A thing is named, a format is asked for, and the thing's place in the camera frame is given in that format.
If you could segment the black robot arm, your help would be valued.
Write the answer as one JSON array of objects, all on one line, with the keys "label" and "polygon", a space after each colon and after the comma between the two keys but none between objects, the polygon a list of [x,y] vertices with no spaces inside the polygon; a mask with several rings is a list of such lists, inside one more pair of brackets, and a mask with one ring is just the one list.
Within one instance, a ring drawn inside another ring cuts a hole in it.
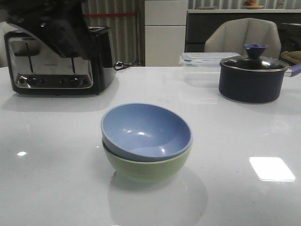
[{"label": "black robot arm", "polygon": [[2,0],[7,22],[45,43],[60,57],[94,55],[80,0]]}]

